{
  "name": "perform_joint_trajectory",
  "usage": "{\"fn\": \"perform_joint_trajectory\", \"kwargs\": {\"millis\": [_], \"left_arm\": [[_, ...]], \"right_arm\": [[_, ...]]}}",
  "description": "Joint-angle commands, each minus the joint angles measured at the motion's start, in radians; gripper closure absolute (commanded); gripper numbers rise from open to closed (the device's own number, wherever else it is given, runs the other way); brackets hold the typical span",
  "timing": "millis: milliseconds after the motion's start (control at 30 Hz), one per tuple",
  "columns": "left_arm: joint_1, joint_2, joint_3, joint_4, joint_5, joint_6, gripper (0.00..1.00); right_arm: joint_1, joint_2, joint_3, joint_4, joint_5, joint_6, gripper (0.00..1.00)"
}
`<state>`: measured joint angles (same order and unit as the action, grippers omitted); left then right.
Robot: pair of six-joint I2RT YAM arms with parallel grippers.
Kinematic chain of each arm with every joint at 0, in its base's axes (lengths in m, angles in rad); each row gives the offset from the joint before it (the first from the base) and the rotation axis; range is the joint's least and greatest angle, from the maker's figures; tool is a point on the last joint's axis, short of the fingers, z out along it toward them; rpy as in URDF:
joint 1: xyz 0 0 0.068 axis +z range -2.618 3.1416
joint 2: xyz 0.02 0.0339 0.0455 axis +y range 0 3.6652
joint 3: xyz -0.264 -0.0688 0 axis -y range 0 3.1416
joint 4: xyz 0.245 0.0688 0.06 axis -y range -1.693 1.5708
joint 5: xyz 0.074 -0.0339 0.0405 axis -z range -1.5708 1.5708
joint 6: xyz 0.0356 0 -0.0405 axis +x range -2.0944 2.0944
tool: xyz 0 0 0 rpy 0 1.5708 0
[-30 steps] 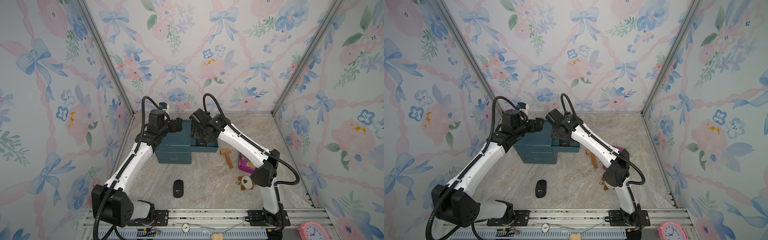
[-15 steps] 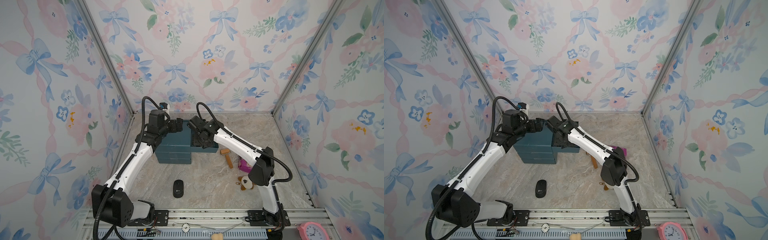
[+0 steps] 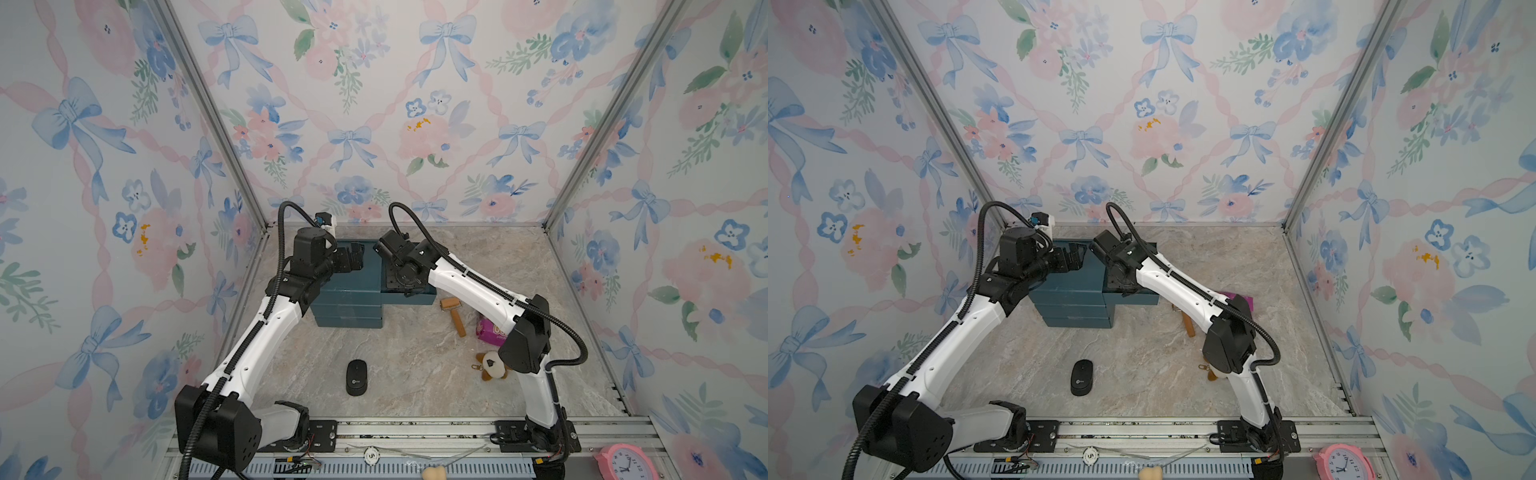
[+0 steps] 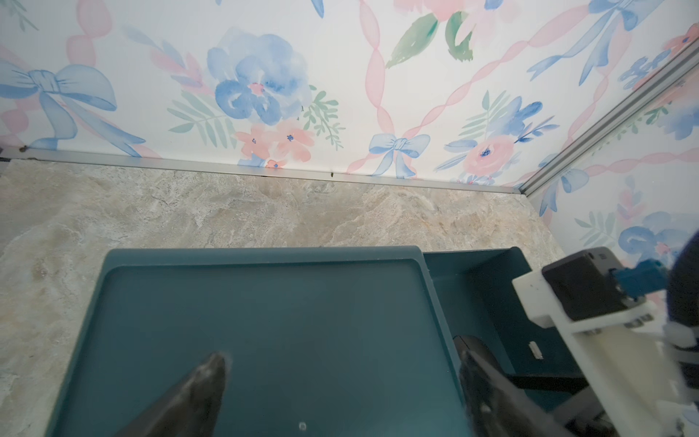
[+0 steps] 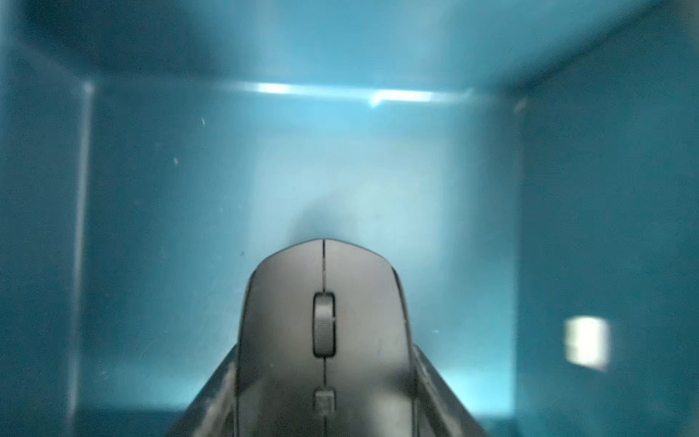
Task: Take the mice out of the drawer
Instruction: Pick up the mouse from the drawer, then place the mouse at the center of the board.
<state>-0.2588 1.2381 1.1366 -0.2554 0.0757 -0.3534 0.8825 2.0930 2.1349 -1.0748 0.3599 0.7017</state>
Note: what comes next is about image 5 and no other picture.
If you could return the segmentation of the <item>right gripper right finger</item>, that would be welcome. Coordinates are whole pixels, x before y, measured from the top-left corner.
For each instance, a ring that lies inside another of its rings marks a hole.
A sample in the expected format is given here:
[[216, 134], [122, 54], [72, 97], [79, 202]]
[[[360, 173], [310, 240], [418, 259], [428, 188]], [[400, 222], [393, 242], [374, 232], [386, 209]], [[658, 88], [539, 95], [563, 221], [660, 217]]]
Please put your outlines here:
[[424, 352], [413, 346], [419, 436], [485, 437], [478, 424]]

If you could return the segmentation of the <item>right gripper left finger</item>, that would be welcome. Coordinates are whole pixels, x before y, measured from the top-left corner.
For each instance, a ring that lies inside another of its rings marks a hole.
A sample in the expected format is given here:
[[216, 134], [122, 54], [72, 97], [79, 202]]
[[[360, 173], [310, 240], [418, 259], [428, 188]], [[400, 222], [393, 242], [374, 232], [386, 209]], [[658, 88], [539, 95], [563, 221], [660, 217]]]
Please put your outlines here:
[[234, 346], [166, 436], [234, 436], [237, 347]]

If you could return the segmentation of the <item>black computer mouse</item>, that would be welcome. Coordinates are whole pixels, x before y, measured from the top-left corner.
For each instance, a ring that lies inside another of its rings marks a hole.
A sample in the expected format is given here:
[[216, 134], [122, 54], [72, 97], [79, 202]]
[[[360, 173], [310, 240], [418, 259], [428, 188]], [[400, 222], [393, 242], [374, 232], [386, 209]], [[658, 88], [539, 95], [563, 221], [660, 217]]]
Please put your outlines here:
[[400, 279], [338, 240], [252, 273], [237, 344], [238, 436], [414, 436], [417, 377]]

